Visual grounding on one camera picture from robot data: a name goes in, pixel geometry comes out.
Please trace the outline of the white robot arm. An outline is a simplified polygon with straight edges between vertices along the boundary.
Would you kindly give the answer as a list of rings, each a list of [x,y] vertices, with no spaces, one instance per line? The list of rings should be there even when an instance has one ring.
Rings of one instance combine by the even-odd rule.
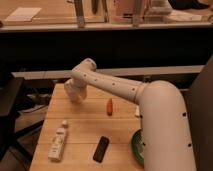
[[[90,58],[71,70],[71,78],[77,88],[89,84],[139,106],[144,171],[197,171],[186,104],[176,86],[100,74]]]

